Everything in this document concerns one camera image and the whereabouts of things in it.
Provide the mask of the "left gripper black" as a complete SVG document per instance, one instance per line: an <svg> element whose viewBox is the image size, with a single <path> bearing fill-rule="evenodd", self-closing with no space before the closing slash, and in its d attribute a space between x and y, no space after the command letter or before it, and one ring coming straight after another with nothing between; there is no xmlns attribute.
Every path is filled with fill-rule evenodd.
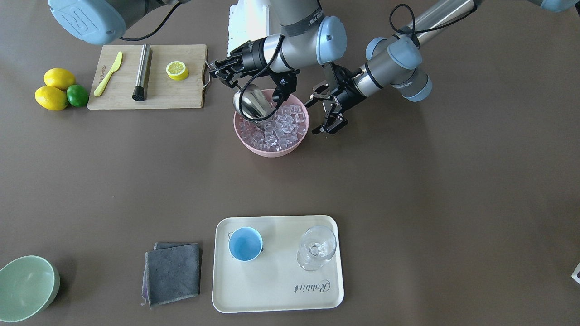
<svg viewBox="0 0 580 326"><path fill-rule="evenodd" d="M323 123L313 128L312 134L336 134L348 124L343 113L366 99L367 97L360 93L354 83L350 81L341 82L339 86L330 85L326 80L318 83L313 87L310 99L304 104L305 107L310 108L321 102L325 111Z"/></svg>

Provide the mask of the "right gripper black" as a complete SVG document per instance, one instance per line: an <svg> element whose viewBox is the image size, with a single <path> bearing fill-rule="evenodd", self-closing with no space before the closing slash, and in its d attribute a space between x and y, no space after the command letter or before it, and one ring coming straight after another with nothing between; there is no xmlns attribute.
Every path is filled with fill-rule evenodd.
<svg viewBox="0 0 580 326"><path fill-rule="evenodd" d="M238 87L238 78L253 77L265 68L267 61L264 56L264 43L265 41L247 41L222 61L211 62L210 76L231 89Z"/></svg>

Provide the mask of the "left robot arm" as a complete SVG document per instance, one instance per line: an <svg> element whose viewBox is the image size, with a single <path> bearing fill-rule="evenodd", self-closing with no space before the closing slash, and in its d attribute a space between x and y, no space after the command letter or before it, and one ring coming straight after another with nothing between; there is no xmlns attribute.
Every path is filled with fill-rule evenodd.
<svg viewBox="0 0 580 326"><path fill-rule="evenodd" d="M366 62L355 71L335 62L324 64L326 79L313 87L305 104L309 108L321 102L325 111L323 123L312 133L335 134L348 124L345 111L387 86L398 90L408 101L426 99L433 82L421 68L421 46L480 6L480 0L439 0L418 16L411 12L411 22L394 27L392 36L373 39L365 50Z"/></svg>

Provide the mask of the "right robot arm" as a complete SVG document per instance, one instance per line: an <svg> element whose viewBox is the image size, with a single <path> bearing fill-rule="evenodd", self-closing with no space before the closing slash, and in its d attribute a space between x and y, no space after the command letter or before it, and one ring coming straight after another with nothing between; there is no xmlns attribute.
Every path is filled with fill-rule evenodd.
<svg viewBox="0 0 580 326"><path fill-rule="evenodd" d="M184 0L50 0L50 12L72 36L107 45L153 10ZM212 77L235 87L240 77L270 77L293 92L299 70L341 58L345 27L318 0L239 0L220 15L227 25L227 57L211 63Z"/></svg>

